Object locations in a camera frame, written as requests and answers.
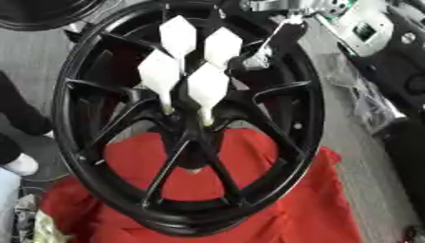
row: red cloth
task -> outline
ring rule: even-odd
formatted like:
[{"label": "red cloth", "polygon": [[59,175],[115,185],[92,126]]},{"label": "red cloth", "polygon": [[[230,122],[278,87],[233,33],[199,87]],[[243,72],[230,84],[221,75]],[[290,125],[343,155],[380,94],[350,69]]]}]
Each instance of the red cloth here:
[{"label": "red cloth", "polygon": [[[165,160],[160,136],[143,133],[108,146],[110,166],[133,185],[145,189]],[[250,129],[228,130],[220,158],[240,187],[262,176],[276,157],[276,146]],[[73,243],[359,243],[357,226],[343,196],[334,168],[340,157],[320,149],[302,181],[283,199],[253,215],[240,226],[213,236],[179,238],[158,234],[102,204],[69,177],[44,197],[42,210],[51,215]],[[180,200],[221,196],[221,184],[210,168],[191,175],[177,168],[163,195]]]}]

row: rim lip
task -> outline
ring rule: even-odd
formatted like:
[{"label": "rim lip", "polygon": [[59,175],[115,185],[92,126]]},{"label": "rim lip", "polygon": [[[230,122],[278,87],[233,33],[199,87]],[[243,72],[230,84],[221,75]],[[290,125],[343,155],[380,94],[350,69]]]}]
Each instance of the rim lip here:
[{"label": "rim lip", "polygon": [[[175,3],[174,5],[187,5],[187,4],[194,4],[194,5],[211,5],[211,2],[205,2],[205,1],[196,1],[196,0],[185,0],[181,1],[179,3]],[[128,8],[122,9],[119,12],[116,12],[115,14],[109,16],[108,18],[104,19],[102,22],[97,24],[89,33],[87,33],[82,40],[74,47],[71,54],[68,56],[65,64],[63,65],[63,68],[61,70],[61,73],[59,75],[57,87],[55,89],[55,95],[54,95],[54,103],[53,103],[53,121],[55,123],[55,134],[57,141],[59,143],[59,147],[61,149],[61,152],[64,155],[65,161],[68,164],[71,171],[78,176],[78,179],[96,196],[102,198],[105,203],[112,208],[119,210],[123,214],[126,214],[130,217],[132,217],[134,220],[139,222],[140,224],[146,225],[148,228],[150,228],[148,225],[155,225],[156,220],[160,222],[166,222],[167,226],[170,227],[173,226],[176,228],[176,233],[178,235],[182,235],[185,233],[182,233],[178,228],[181,228],[181,225],[178,225],[178,223],[198,223],[198,221],[188,221],[187,217],[181,216],[181,215],[152,215],[149,214],[151,212],[143,211],[141,207],[138,207],[134,203],[131,203],[129,201],[122,200],[120,198],[116,198],[114,190],[111,188],[108,188],[107,186],[103,184],[96,184],[96,179],[93,178],[90,173],[87,173],[84,168],[80,165],[80,163],[76,160],[75,155],[73,154],[73,151],[71,151],[69,144],[72,144],[72,139],[68,137],[67,130],[66,130],[66,113],[63,110],[65,101],[63,97],[65,96],[65,78],[69,78],[69,74],[73,72],[74,76],[78,73],[81,65],[83,62],[76,62],[75,60],[82,60],[84,57],[87,56],[87,50],[91,50],[95,45],[93,42],[96,42],[96,37],[99,37],[98,34],[102,30],[109,30],[112,28],[115,28],[122,23],[125,23],[126,21],[140,16],[144,13],[150,12],[152,10],[157,10],[158,3],[152,3],[152,2],[145,2],[145,3],[139,3],[134,6],[130,6]],[[311,61],[306,57],[306,59],[310,62],[310,66],[307,68],[311,69],[309,72],[314,73],[314,77],[317,79],[314,83],[319,82],[319,77],[317,76],[316,70],[314,69],[313,64],[311,64]],[[258,202],[255,206],[251,207],[248,210],[245,210],[243,213],[239,211],[238,213],[232,209],[231,211],[227,211],[229,213],[228,215],[221,215],[220,220],[232,220],[237,218],[242,218],[247,215],[251,215],[255,212],[260,211],[261,209],[264,209],[274,201],[276,201],[278,198],[284,196],[286,193],[288,193],[295,185],[296,183],[302,178],[302,176],[306,173],[308,166],[310,165],[313,157],[316,155],[317,148],[319,147],[319,143],[322,137],[323,133],[323,122],[324,122],[324,107],[323,107],[323,95],[322,95],[322,89],[319,84],[312,85],[311,89],[314,89],[314,91],[319,95],[317,97],[317,100],[315,100],[315,104],[313,106],[320,107],[320,110],[317,110],[314,114],[315,119],[315,127],[313,128],[313,134],[311,135],[313,142],[311,142],[309,149],[305,151],[305,157],[302,159],[302,161],[299,163],[299,165],[296,167],[292,175],[287,179],[286,184],[281,185],[278,189],[274,190],[273,192],[269,193],[267,197],[265,197],[262,201]]]},{"label": "rim lip", "polygon": [[65,15],[43,19],[35,23],[13,22],[0,19],[0,28],[15,31],[43,31],[60,28],[82,20],[100,8],[104,2],[106,0],[86,0],[79,5],[69,7]]}]

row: floor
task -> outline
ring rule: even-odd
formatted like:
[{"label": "floor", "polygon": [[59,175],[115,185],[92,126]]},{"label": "floor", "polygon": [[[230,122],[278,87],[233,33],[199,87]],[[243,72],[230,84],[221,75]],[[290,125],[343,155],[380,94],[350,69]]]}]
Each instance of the floor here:
[{"label": "floor", "polygon": [[[338,169],[363,241],[395,243],[405,226],[417,223],[407,196],[381,144],[352,117],[347,94],[327,81],[330,76],[351,78],[334,71],[337,51],[332,38],[318,24],[311,23],[302,44],[323,80],[327,112],[323,146],[342,155]],[[46,115],[68,51],[69,42],[59,30],[19,33],[0,29],[0,68],[10,75],[28,101]],[[30,180],[50,180],[66,174],[53,140],[29,138],[10,128],[1,117],[0,130],[14,137],[42,164],[41,173]]]}]

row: white foam block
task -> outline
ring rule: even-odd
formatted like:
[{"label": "white foam block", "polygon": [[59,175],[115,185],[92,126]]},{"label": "white foam block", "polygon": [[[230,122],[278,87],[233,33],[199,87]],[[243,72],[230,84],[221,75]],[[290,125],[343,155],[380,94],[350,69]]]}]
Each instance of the white foam block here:
[{"label": "white foam block", "polygon": [[205,40],[205,60],[226,69],[229,60],[240,54],[243,40],[228,30],[220,28]]},{"label": "white foam block", "polygon": [[138,70],[143,85],[159,95],[166,113],[170,113],[170,91],[180,80],[178,61],[160,50],[154,50],[141,62]]},{"label": "white foam block", "polygon": [[184,72],[187,54],[196,49],[196,28],[178,15],[159,27],[162,46],[180,62]]},{"label": "white foam block", "polygon": [[229,81],[223,70],[209,63],[189,77],[189,96],[201,106],[204,125],[213,124],[212,110],[226,96]]}]

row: wheel spoke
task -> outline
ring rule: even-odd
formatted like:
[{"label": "wheel spoke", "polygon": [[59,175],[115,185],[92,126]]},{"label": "wheel spoke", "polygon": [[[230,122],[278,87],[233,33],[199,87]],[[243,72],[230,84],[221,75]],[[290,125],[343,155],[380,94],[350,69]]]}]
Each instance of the wheel spoke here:
[{"label": "wheel spoke", "polygon": [[156,48],[162,49],[160,44],[103,32],[101,38],[108,44],[107,47],[130,47],[143,53],[150,53]]},{"label": "wheel spoke", "polygon": [[[85,148],[79,153],[79,155],[93,164],[96,163],[102,154],[102,148],[113,138],[115,138],[119,132],[127,127],[128,124],[134,121],[134,118],[139,115],[143,103],[129,103],[121,112],[114,117],[100,132],[99,134],[89,142]],[[143,115],[140,115],[139,120],[144,119]]]},{"label": "wheel spoke", "polygon": [[257,105],[253,105],[250,109],[249,120],[264,133],[272,137],[280,144],[280,157],[292,162],[304,156],[303,150],[298,147],[295,141],[282,132],[281,128],[272,121]]},{"label": "wheel spoke", "polygon": [[304,82],[295,82],[291,84],[272,85],[260,91],[257,91],[254,95],[254,100],[257,103],[261,103],[263,100],[266,100],[267,98],[272,98],[272,97],[281,96],[281,95],[290,95],[293,92],[296,92],[298,90],[307,89],[310,86],[310,84],[311,84],[310,81],[304,81]]},{"label": "wheel spoke", "polygon": [[153,96],[153,93],[148,90],[136,89],[131,87],[126,87],[122,85],[114,85],[114,84],[101,84],[88,80],[74,80],[74,79],[66,79],[66,83],[72,87],[74,86],[85,86],[98,89],[100,91],[114,93],[119,95],[121,98],[124,98],[125,101],[129,103],[137,103],[142,98],[149,98]]},{"label": "wheel spoke", "polygon": [[239,187],[231,177],[231,174],[227,170],[226,166],[214,152],[213,147],[203,141],[201,142],[201,149],[203,150],[204,155],[207,157],[208,163],[223,184],[225,191],[224,199],[226,199],[230,205],[243,206],[243,204],[246,203],[246,200],[243,198]]},{"label": "wheel spoke", "polygon": [[96,89],[110,92],[110,93],[116,93],[119,95],[128,95],[131,89],[124,86],[118,86],[113,84],[101,84],[101,83],[96,83],[96,82],[88,81],[88,80],[66,79],[65,81],[71,87],[80,85],[80,86],[96,88]]},{"label": "wheel spoke", "polygon": [[186,139],[180,140],[175,146],[175,148],[172,150],[171,156],[168,157],[164,165],[162,165],[162,167],[159,169],[159,172],[157,173],[148,190],[146,191],[145,198],[141,202],[141,205],[144,208],[148,207],[153,200],[160,199],[162,188],[165,182],[176,168],[177,159],[187,147],[189,142],[190,141]]}]

